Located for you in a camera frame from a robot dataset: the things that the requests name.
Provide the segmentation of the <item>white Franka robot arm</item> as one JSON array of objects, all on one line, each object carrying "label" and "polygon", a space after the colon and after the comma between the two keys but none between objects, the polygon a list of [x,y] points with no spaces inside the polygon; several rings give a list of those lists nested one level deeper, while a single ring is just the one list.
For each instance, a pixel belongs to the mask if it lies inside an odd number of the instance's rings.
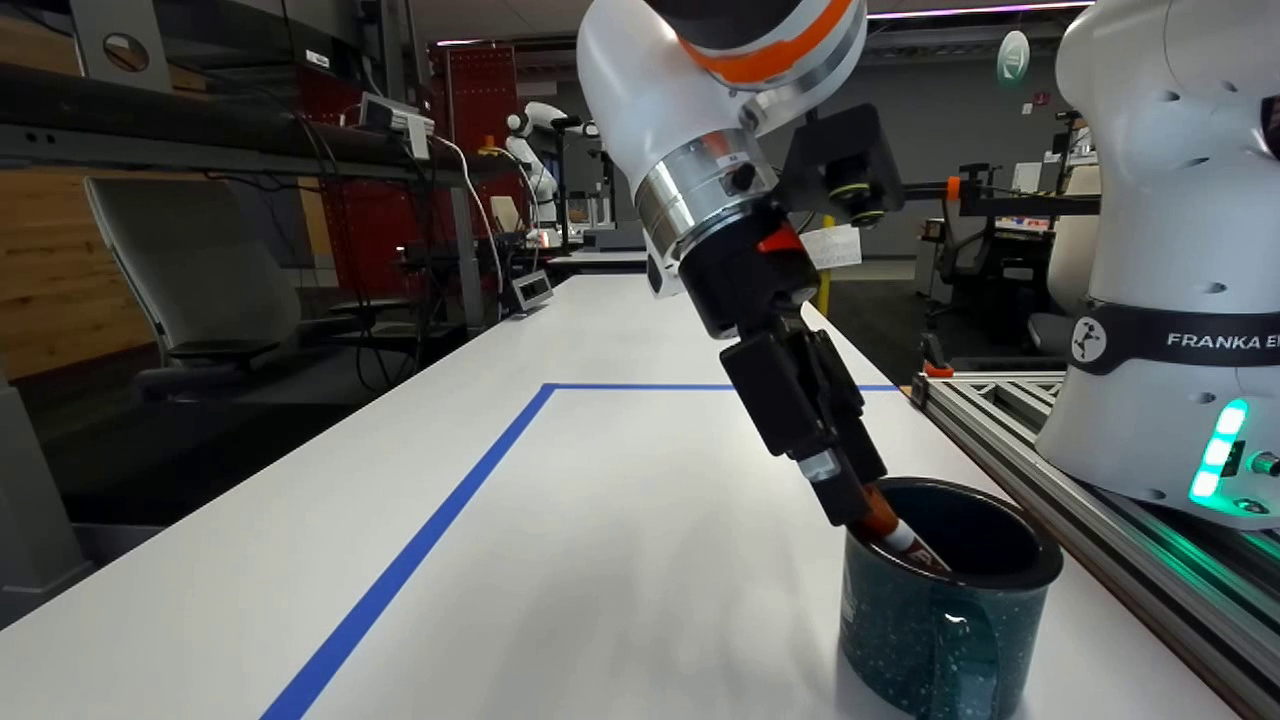
[{"label": "white Franka robot arm", "polygon": [[[836,524],[882,476],[814,267],[761,139],[860,63],[866,0],[591,0],[575,74],[638,225],[675,265],[775,457]],[[1226,528],[1280,508],[1280,0],[1088,0],[1057,52],[1098,225],[1051,466]]]}]

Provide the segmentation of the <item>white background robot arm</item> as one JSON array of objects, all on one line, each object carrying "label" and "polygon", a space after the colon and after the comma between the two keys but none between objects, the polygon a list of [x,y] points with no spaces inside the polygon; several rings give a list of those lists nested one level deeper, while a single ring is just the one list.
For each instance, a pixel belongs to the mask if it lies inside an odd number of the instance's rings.
[{"label": "white background robot arm", "polygon": [[544,104],[528,98],[521,110],[506,117],[503,156],[514,163],[528,187],[528,225],[547,227],[551,242],[566,238],[566,227],[559,220],[559,178],[531,146],[536,137],[559,139],[562,132],[584,132],[584,121]]}]

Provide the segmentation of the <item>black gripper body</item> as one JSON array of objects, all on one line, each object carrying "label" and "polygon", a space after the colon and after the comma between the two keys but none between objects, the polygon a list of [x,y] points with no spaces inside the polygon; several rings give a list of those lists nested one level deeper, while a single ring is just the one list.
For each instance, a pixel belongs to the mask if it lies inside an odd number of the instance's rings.
[{"label": "black gripper body", "polygon": [[716,341],[766,324],[814,292],[814,267],[779,203],[753,203],[681,258],[696,317]]}]

